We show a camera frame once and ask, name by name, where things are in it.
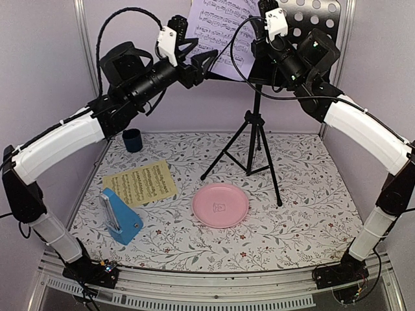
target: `pink plate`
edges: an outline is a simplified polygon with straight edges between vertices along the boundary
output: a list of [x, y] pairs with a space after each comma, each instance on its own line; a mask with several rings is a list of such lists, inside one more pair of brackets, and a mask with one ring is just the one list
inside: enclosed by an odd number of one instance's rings
[[212, 183], [196, 192], [192, 201], [195, 217], [217, 229], [229, 228], [241, 222], [249, 208], [246, 194], [238, 187]]

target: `dark blue cup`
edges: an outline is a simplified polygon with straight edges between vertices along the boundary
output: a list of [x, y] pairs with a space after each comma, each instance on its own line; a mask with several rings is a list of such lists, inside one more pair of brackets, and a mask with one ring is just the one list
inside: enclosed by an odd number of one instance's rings
[[128, 152], [139, 152], [143, 149], [143, 141], [141, 140], [141, 132], [137, 128], [125, 130], [123, 132], [123, 141]]

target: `white sheet music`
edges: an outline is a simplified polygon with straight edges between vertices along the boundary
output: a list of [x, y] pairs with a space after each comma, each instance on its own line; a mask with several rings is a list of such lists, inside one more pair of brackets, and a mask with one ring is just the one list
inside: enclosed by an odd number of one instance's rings
[[[187, 19], [189, 27], [186, 38], [199, 38], [199, 44], [189, 56], [213, 49], [221, 52], [249, 15], [259, 16], [257, 0], [194, 0]], [[245, 77], [249, 76], [255, 61], [251, 53], [254, 39], [254, 30], [247, 23], [235, 40], [233, 55]], [[232, 65], [229, 48], [213, 66], [212, 72], [232, 80], [242, 80]]]

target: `floral tablecloth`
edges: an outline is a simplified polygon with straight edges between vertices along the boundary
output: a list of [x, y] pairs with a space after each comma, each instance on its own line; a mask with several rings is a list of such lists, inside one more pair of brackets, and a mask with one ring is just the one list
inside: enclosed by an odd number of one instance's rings
[[[231, 138], [225, 133], [143, 135], [144, 149], [129, 154], [121, 136], [113, 141], [73, 222], [71, 232], [94, 259], [125, 266], [180, 271], [259, 271], [338, 261], [362, 226], [350, 195], [317, 135], [268, 133], [283, 206], [269, 170], [247, 177], [224, 156], [205, 181], [199, 177]], [[249, 135], [230, 152], [243, 163]], [[124, 246], [109, 235], [98, 195], [102, 177], [165, 159], [178, 195], [134, 210], [144, 228]], [[266, 164], [255, 152], [254, 167]], [[250, 210], [229, 229], [211, 229], [191, 212], [191, 198], [205, 184], [226, 182], [245, 191]]]

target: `yellow sheet music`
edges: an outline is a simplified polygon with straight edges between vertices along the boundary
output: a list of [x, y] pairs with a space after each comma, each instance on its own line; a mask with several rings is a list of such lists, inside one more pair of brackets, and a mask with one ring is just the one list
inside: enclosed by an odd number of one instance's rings
[[166, 160], [104, 176], [102, 188], [113, 190], [129, 207], [138, 207], [177, 194]]

